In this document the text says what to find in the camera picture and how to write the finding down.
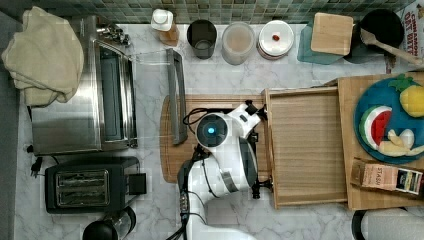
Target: toy food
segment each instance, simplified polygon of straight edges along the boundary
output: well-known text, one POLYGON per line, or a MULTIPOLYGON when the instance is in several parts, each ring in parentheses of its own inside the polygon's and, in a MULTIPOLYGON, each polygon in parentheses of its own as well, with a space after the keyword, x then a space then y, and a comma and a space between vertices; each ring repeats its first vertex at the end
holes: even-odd
POLYGON ((412 145, 414 145, 414 141, 415 141, 414 132, 412 132, 409 129, 405 129, 399 135, 399 137, 402 139, 402 142, 403 142, 403 144, 406 148, 408 148, 408 149, 412 148, 412 145))
POLYGON ((362 115, 359 133, 362 140, 372 149, 378 149, 391 115, 392 108, 387 106, 371 107, 362 115))
POLYGON ((400 157, 405 156, 409 149, 406 147, 400 147, 392 143, 391 141, 382 141, 377 149, 381 154, 389 157, 400 157))
POLYGON ((401 74, 389 82, 389 87, 401 92, 400 103, 411 117, 424 117, 424 87, 413 85, 412 80, 412 77, 405 78, 405 74, 401 74))
POLYGON ((391 129, 387 133, 387 137, 390 141, 382 141, 378 146, 377 150, 381 154, 390 157, 400 157, 415 156, 424 152, 424 145, 411 150, 415 139, 414 132, 412 132, 410 129, 405 129, 399 137, 396 135, 395 130, 391 129))
POLYGON ((396 145, 396 146, 399 146, 399 147, 406 147, 405 145, 404 145, 404 143, 403 143, 403 140, 402 140, 402 138, 400 138, 400 137, 398 137, 397 135, 396 135, 396 132, 395 132, 395 130, 390 130, 388 133, 387 133, 387 137, 389 138, 389 140, 394 144, 394 145, 396 145))

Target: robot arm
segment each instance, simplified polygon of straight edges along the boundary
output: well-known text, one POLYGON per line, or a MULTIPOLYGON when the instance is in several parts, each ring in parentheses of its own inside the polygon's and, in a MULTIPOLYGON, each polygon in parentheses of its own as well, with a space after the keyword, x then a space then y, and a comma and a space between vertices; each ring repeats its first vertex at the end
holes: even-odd
POLYGON ((209 200, 246 190, 257 179, 256 156, 247 137, 260 118, 247 109, 242 104, 229 114, 209 113, 199 121, 196 138, 210 154, 198 146, 198 153, 178 174, 182 219, 188 219, 183 227, 189 240, 255 239, 239 230, 208 226, 204 211, 209 200))
POLYGON ((242 104, 229 114, 207 114, 196 130, 197 141, 218 161, 230 192, 251 187, 257 178, 256 156, 247 137, 261 120, 247 108, 242 104))

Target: blue plate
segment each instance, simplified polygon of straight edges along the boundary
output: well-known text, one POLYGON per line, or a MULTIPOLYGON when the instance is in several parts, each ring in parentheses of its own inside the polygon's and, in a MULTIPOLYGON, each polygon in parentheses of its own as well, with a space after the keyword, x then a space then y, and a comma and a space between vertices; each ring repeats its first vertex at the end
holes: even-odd
POLYGON ((412 162, 424 156, 421 153, 416 156, 401 156, 401 157, 389 157, 379 153, 377 150, 372 149, 368 146, 361 138, 359 133, 359 124, 361 122, 362 115, 365 111, 375 105, 384 105, 392 108, 392 116, 385 129, 385 137, 383 141, 389 141, 387 139, 387 133, 390 129, 395 130, 399 136, 403 130, 411 129, 415 135, 415 142, 412 148, 424 145, 424 118, 414 118, 409 116, 400 105, 399 96, 400 93, 396 91, 394 87, 389 87, 389 82, 396 80, 395 78, 389 78, 381 80, 373 84, 370 88, 365 91, 362 97, 356 105, 356 110, 353 116, 353 125, 356 133, 356 137, 361 146, 374 158, 390 163, 390 164, 404 164, 412 162))

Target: tile backsplash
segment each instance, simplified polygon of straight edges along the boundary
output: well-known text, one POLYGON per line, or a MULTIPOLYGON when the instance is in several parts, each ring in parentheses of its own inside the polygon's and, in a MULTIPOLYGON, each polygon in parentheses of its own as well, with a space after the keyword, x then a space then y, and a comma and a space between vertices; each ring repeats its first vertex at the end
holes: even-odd
POLYGON ((208 19, 214 24, 284 20, 307 23, 326 12, 359 19, 371 10, 398 11, 414 0, 32 0, 58 16, 97 14, 115 23, 150 23, 154 9, 174 13, 177 23, 208 19))

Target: watermelon slice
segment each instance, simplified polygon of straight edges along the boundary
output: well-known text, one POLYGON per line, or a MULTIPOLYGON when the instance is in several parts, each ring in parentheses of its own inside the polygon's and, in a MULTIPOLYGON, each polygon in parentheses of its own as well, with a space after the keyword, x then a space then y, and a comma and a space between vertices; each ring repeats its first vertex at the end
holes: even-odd
POLYGON ((359 124, 362 140, 372 149, 377 150, 384 137, 384 132, 392 116, 392 108, 374 106, 365 111, 359 124))

